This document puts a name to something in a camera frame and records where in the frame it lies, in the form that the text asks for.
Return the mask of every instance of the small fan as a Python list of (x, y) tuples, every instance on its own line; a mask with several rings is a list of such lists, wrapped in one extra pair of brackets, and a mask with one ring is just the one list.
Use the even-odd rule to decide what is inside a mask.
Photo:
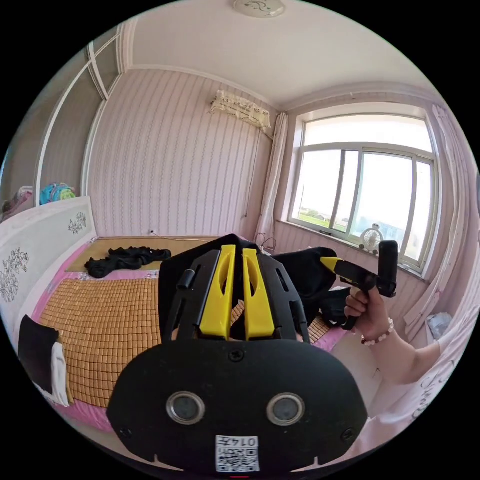
[(380, 242), (382, 242), (384, 236), (380, 231), (380, 226), (377, 223), (374, 223), (371, 228), (367, 228), (361, 235), (359, 245), (361, 250), (367, 250), (367, 252), (372, 252), (374, 255), (378, 254), (378, 248)]

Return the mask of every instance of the pink bedsheet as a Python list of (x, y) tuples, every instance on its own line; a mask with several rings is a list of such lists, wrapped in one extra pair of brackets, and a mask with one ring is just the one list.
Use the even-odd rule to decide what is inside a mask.
[[(76, 279), (76, 280), (85, 280), (91, 282), (102, 282), (105, 280), (134, 280), (134, 279), (148, 279), (155, 278), (158, 276), (158, 270), (117, 270), (110, 275), (107, 275), (105, 278), (95, 279), (90, 277), (86, 273), (80, 272), (67, 272), (67, 268), (75, 259), (86, 250), (93, 240), (89, 241), (85, 245), (81, 246), (75, 253), (68, 258), (63, 265), (58, 270), (57, 274), (50, 282), (50, 285), (47, 287), (43, 295), (40, 297), (35, 310), (32, 314), (32, 320), (34, 322), (39, 322), (42, 312), (44, 311), (48, 301), (50, 300), (52, 294), (60, 285), (63, 280), (66, 279)], [(322, 338), (320, 338), (313, 345), (327, 352), (331, 352), (334, 346), (347, 334), (345, 330), (341, 328), (335, 328), (326, 333)], [(72, 405), (69, 407), (64, 407), (57, 405), (56, 403), (50, 402), (52, 407), (56, 409), (59, 413), (76, 420), (78, 422), (90, 425), (98, 430), (103, 432), (113, 432), (113, 428), (110, 425), (110, 422), (107, 418), (107, 409), (99, 406), (90, 405), (83, 401), (75, 400)]]

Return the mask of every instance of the green field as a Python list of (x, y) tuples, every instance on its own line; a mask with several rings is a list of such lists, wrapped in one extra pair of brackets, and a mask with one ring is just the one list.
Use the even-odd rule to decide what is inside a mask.
[[(314, 216), (305, 215), (304, 213), (300, 213), (298, 215), (298, 219), (303, 220), (304, 222), (308, 222), (310, 224), (320, 225), (321, 227), (325, 228), (329, 228), (330, 226), (330, 220), (320, 220), (318, 218), (315, 218)], [(347, 231), (347, 229), (343, 225), (339, 225), (338, 223), (335, 224), (334, 229), (338, 230), (339, 232)]]

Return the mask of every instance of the ceiling light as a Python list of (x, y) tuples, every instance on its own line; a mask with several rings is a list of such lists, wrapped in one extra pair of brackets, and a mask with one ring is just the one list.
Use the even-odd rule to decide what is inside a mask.
[(285, 11), (285, 5), (280, 0), (235, 0), (233, 8), (237, 12), (255, 19), (271, 19)]

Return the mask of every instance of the white headboard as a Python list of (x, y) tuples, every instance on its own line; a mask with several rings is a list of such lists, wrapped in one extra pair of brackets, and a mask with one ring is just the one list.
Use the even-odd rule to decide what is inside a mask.
[(97, 235), (90, 197), (48, 203), (0, 224), (0, 314), (15, 350), (31, 315), (62, 263)]

